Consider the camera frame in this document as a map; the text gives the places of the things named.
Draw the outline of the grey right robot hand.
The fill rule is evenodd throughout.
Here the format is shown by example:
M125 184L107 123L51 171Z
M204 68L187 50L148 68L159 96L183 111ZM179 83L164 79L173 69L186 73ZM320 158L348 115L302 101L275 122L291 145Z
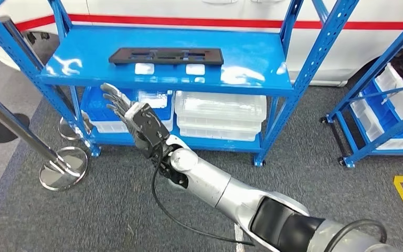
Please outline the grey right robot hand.
M134 104L136 104L136 101L131 101L118 88L109 83L102 84L100 89L103 91L103 97L111 102L110 104L106 105L106 107L112 110L125 124L128 132L131 134L134 140L135 146L141 150L145 150L147 147L146 142L139 137L139 134L134 128L133 124L125 118L125 114Z

